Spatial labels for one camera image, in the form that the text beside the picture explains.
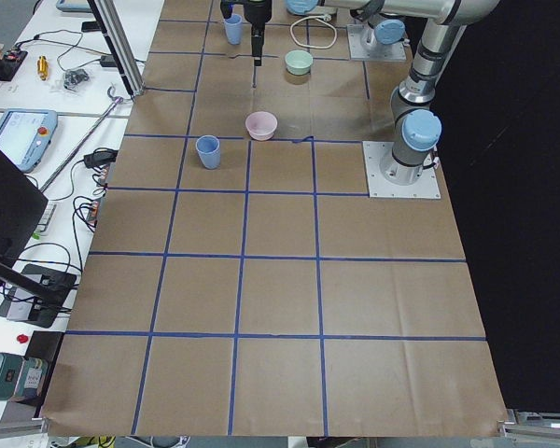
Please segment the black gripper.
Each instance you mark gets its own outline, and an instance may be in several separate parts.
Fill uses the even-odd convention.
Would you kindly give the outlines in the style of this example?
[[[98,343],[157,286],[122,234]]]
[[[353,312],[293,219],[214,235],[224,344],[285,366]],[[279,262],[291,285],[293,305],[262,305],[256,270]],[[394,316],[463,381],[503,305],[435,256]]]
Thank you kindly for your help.
[[[221,0],[220,11],[224,19],[229,19],[234,5],[241,5],[246,20],[251,25],[251,55],[255,67],[262,65],[263,47],[265,41],[265,26],[271,20],[271,0]]]

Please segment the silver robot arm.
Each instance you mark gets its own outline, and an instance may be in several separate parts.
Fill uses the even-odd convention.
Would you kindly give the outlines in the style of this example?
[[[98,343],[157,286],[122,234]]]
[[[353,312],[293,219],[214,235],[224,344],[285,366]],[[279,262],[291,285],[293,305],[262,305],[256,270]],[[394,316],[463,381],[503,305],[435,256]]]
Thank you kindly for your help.
[[[353,18],[367,22],[382,14],[427,20],[409,74],[391,95],[395,141],[380,161],[380,171],[387,181],[400,186],[415,183],[425,169],[427,154],[440,139],[441,122],[429,106],[456,36],[462,27],[488,16],[498,2],[287,1],[286,5],[300,14],[318,6],[346,8]]]
[[[355,19],[355,24],[348,28],[354,32],[349,37],[350,43],[357,43],[366,50],[381,46],[391,46],[400,42],[405,36],[405,17],[398,14],[376,13],[367,20]]]

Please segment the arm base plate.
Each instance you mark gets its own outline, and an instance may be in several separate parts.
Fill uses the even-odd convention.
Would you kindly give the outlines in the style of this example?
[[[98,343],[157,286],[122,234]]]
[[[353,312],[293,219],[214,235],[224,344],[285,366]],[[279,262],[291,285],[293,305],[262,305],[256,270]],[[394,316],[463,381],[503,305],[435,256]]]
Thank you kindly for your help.
[[[425,169],[427,155],[418,167],[400,165],[392,154],[392,142],[363,141],[363,159],[371,198],[439,200],[436,169]]]
[[[380,43],[368,24],[346,26],[350,59],[353,61],[404,62],[407,59],[402,42]]]

